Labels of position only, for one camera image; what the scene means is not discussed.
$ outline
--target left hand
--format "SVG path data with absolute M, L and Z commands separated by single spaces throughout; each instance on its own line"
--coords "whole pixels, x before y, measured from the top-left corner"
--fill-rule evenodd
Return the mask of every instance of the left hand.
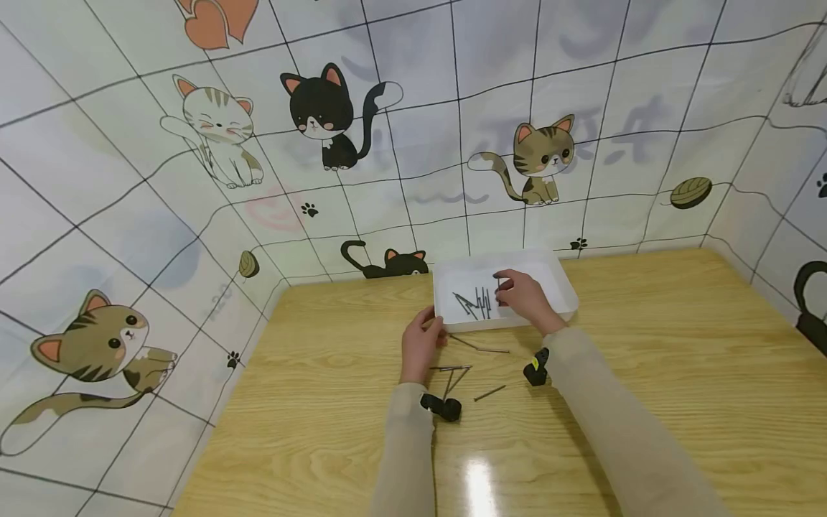
M 419 311 L 402 334 L 402 373 L 399 383 L 424 384 L 437 347 L 445 345 L 448 334 L 442 329 L 442 316 L 434 318 L 433 305 Z M 425 328 L 431 321 L 430 328 Z

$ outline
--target beige sleeve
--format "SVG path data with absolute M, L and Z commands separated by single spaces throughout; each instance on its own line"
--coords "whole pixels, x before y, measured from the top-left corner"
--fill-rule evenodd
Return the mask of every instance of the beige sleeve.
M 433 415 L 419 404 L 425 386 L 405 383 L 390 396 L 385 451 L 370 501 L 370 517 L 433 517 Z
M 624 517 L 730 515 L 663 424 L 614 376 L 579 328 L 546 336 L 546 369 L 612 485 Z

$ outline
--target white cat illustration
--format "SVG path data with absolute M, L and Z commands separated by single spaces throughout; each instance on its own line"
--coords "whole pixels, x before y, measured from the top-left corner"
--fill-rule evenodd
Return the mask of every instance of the white cat illustration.
M 252 100 L 211 87 L 198 88 L 179 75 L 172 79 L 184 98 L 186 122 L 164 116 L 160 126 L 192 142 L 204 168 L 228 189 L 260 184 L 264 170 L 241 146 L 253 134 Z

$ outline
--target table surface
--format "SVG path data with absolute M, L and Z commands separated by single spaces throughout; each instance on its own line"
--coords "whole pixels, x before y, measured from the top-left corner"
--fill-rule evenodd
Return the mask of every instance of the table surface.
M 682 250 L 564 261 L 572 321 L 693 456 L 734 515 L 827 515 L 827 359 L 722 258 Z M 174 517 L 367 515 L 399 336 L 430 275 L 302 285 L 275 310 Z M 560 395 L 522 369 L 532 328 L 466 333 L 438 363 L 471 364 L 435 419 L 441 516 L 620 517 Z M 447 372 L 430 380 L 440 396 Z M 473 398 L 499 385 L 486 399 Z

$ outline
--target yarn ball illustration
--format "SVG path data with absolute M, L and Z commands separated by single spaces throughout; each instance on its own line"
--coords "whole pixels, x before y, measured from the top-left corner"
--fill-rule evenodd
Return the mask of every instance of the yarn ball illustration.
M 251 278 L 258 275 L 259 266 L 256 256 L 245 250 L 241 252 L 241 259 L 238 262 L 238 272 L 244 278 Z
M 682 181 L 672 191 L 669 200 L 672 206 L 686 210 L 698 206 L 712 192 L 712 181 L 709 178 L 689 178 Z

